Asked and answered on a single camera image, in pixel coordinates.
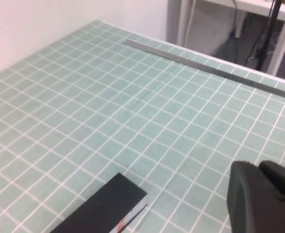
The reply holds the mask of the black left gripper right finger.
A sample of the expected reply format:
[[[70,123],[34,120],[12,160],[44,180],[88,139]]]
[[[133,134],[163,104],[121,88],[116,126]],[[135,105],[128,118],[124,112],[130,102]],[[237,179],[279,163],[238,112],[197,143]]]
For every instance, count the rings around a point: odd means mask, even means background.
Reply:
[[[264,211],[285,210],[285,167],[273,162],[262,161],[259,164],[262,180],[258,208]]]

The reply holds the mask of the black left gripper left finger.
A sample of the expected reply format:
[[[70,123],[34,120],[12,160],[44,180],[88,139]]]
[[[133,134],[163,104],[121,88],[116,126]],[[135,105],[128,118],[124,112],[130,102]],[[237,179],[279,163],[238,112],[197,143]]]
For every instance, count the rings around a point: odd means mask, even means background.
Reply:
[[[285,233],[285,210],[258,208],[259,167],[246,161],[234,161],[230,169],[227,208],[234,233]]]

